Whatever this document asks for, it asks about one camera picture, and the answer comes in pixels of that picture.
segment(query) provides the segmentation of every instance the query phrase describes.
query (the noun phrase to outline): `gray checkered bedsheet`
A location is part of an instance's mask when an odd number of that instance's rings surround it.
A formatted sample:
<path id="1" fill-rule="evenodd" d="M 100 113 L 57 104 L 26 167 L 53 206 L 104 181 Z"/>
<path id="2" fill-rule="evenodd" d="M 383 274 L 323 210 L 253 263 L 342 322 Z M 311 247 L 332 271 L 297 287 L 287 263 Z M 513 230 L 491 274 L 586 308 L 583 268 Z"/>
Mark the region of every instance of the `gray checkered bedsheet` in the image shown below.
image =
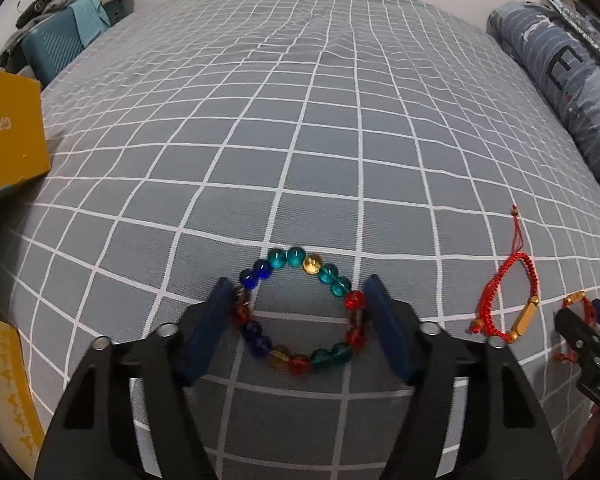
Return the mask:
<path id="1" fill-rule="evenodd" d="M 0 215 L 0 308 L 20 330 L 46 426 L 90 340 L 145 336 L 219 276 L 299 244 L 455 335 L 524 219 L 542 308 L 513 350 L 566 456 L 589 403 L 552 317 L 600 298 L 600 188 L 528 76 L 481 30 L 415 0 L 174 0 L 133 15 L 43 94 L 53 169 Z M 494 305 L 510 326 L 522 266 Z M 299 352 L 346 328 L 284 269 L 254 309 Z M 228 330 L 187 393 L 224 480 L 378 477 L 411 391 L 371 334 L 344 368 L 271 370 Z M 440 471 L 453 464 L 466 383 Z M 141 384 L 142 456 L 156 472 Z"/>

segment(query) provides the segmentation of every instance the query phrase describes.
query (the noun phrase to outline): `bracelet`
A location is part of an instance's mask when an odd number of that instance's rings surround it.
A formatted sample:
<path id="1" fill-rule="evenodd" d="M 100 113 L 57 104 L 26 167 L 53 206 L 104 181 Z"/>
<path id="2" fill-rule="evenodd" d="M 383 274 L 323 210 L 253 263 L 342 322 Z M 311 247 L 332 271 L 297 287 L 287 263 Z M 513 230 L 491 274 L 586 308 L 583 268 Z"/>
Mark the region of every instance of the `bracelet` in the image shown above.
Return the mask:
<path id="1" fill-rule="evenodd" d="M 593 307 L 591 300 L 587 298 L 584 290 L 567 294 L 562 300 L 562 308 L 569 308 L 572 304 L 582 302 L 584 308 L 584 322 L 589 326 L 594 326 L 598 320 L 596 317 L 596 309 Z M 571 350 L 568 354 L 559 353 L 554 356 L 554 360 L 558 362 L 569 361 L 571 363 L 578 362 L 578 352 Z"/>
<path id="2" fill-rule="evenodd" d="M 304 272 L 317 276 L 322 283 L 329 285 L 334 296 L 344 298 L 344 306 L 349 311 L 350 327 L 344 340 L 333 345 L 331 350 L 318 348 L 309 356 L 292 354 L 285 346 L 274 346 L 271 339 L 263 333 L 261 324 L 252 319 L 249 307 L 250 290 L 253 290 L 260 280 L 268 279 L 275 269 L 281 269 L 287 264 L 290 267 L 302 267 Z M 339 275 L 335 264 L 324 264 L 320 254 L 306 254 L 302 247 L 291 247 L 288 251 L 273 248 L 267 254 L 266 260 L 256 260 L 253 267 L 244 269 L 238 278 L 240 285 L 234 289 L 232 317 L 254 356 L 269 357 L 273 364 L 284 365 L 293 375 L 303 376 L 311 371 L 348 362 L 353 354 L 366 344 L 365 325 L 368 313 L 365 308 L 365 295 L 359 290 L 351 290 L 351 281 Z"/>
<path id="3" fill-rule="evenodd" d="M 538 310 L 538 305 L 540 304 L 539 280 L 538 274 L 536 273 L 536 268 L 534 267 L 534 262 L 531 259 L 531 256 L 520 252 L 525 245 L 525 241 L 522 237 L 522 230 L 520 229 L 520 220 L 518 219 L 519 214 L 518 208 L 514 204 L 511 208 L 511 215 L 513 216 L 514 222 L 514 235 L 513 242 L 511 243 L 511 253 L 500 266 L 496 275 L 491 278 L 489 283 L 487 283 L 487 285 L 484 287 L 484 290 L 480 295 L 480 301 L 478 302 L 477 317 L 472 325 L 472 332 L 474 334 L 484 332 L 487 336 L 496 335 L 503 338 L 507 343 L 513 343 L 517 341 L 521 335 L 526 333 L 531 325 L 531 321 L 536 313 L 536 310 Z M 498 330 L 493 322 L 491 306 L 504 275 L 518 260 L 522 261 L 526 268 L 526 276 L 528 277 L 530 283 L 529 297 L 528 300 L 526 300 L 524 308 L 518 315 L 516 322 L 511 327 L 511 330 L 507 333 L 504 333 Z"/>

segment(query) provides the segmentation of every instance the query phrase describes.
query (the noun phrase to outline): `red string bracelet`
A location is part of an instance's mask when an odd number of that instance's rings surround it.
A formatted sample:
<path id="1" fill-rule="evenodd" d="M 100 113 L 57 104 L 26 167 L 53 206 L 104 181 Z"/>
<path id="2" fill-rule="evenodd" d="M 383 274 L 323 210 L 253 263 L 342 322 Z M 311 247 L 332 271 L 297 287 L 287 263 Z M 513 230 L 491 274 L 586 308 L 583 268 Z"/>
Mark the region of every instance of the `red string bracelet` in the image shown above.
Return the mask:
<path id="1" fill-rule="evenodd" d="M 474 334 L 484 332 L 487 336 L 496 335 L 503 338 L 507 343 L 515 342 L 521 335 L 524 335 L 531 325 L 538 305 L 540 304 L 540 298 L 538 295 L 539 281 L 534 262 L 526 253 L 520 252 L 525 245 L 524 238 L 522 237 L 522 230 L 520 229 L 520 212 L 514 204 L 511 207 L 511 216 L 513 216 L 513 241 L 511 243 L 511 253 L 509 257 L 496 272 L 496 275 L 487 283 L 480 296 L 478 302 L 477 317 L 472 325 L 472 332 Z M 491 306 L 493 300 L 498 292 L 498 288 L 504 275 L 511 268 L 511 266 L 518 260 L 521 260 L 526 269 L 526 276 L 529 279 L 529 298 L 526 300 L 526 305 L 520 312 L 516 322 L 513 324 L 511 330 L 507 333 L 501 332 L 496 328 L 493 322 L 493 316 L 491 315 Z"/>
<path id="2" fill-rule="evenodd" d="M 569 308 L 572 304 L 582 302 L 582 306 L 584 308 L 584 322 L 589 326 L 594 326 L 598 319 L 596 317 L 596 309 L 591 304 L 589 298 L 585 294 L 584 290 L 579 290 L 578 292 L 572 292 L 565 296 L 562 300 L 562 308 Z M 568 354 L 556 354 L 554 356 L 554 360 L 561 361 L 569 361 L 571 363 L 578 362 L 578 353 L 575 350 L 571 350 Z"/>

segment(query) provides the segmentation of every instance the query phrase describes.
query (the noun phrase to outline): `green bead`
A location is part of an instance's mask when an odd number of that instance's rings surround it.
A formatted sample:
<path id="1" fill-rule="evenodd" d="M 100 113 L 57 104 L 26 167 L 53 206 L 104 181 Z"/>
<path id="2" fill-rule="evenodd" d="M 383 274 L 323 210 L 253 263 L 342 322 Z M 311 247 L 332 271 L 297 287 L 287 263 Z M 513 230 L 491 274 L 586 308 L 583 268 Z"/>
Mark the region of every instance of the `green bead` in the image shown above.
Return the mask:
<path id="1" fill-rule="evenodd" d="M 347 292 L 351 291 L 351 280 L 345 276 L 335 278 L 331 285 L 331 291 L 337 298 L 343 298 Z"/>
<path id="2" fill-rule="evenodd" d="M 324 348 L 318 348 L 311 354 L 311 365 L 315 370 L 323 370 L 333 364 L 331 352 Z"/>
<path id="3" fill-rule="evenodd" d="M 286 262 L 292 267 L 300 267 L 305 256 L 306 253 L 302 247 L 291 247 L 286 252 Z"/>
<path id="4" fill-rule="evenodd" d="M 333 283 L 338 277 L 338 267 L 335 264 L 324 264 L 318 271 L 318 279 L 323 283 Z"/>
<path id="5" fill-rule="evenodd" d="M 286 251 L 280 248 L 273 248 L 267 254 L 267 260 L 274 269 L 282 269 L 286 264 Z"/>
<path id="6" fill-rule="evenodd" d="M 344 364 L 351 361 L 353 357 L 353 348 L 351 348 L 344 341 L 336 343 L 331 349 L 331 358 L 334 363 Z"/>

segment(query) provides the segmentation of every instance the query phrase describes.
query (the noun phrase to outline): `metal bolt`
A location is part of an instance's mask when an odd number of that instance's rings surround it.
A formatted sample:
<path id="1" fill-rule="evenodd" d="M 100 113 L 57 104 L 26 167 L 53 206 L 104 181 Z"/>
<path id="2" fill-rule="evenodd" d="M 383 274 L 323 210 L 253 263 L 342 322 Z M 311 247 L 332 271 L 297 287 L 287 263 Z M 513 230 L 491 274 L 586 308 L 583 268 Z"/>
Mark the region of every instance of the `metal bolt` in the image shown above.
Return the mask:
<path id="1" fill-rule="evenodd" d="M 507 342 L 503 338 L 497 335 L 492 335 L 487 339 L 489 345 L 493 348 L 504 348 L 507 346 Z"/>
<path id="2" fill-rule="evenodd" d="M 434 323 L 433 321 L 425 321 L 420 324 L 420 331 L 427 335 L 438 335 L 442 332 L 440 325 L 438 323 Z"/>
<path id="3" fill-rule="evenodd" d="M 91 343 L 91 348 L 94 350 L 104 350 L 110 344 L 111 340 L 108 337 L 101 335 L 93 340 Z"/>
<path id="4" fill-rule="evenodd" d="M 175 334 L 178 331 L 178 326 L 173 323 L 165 323 L 164 325 L 160 325 L 158 330 L 156 330 L 157 334 L 160 337 L 169 337 Z"/>

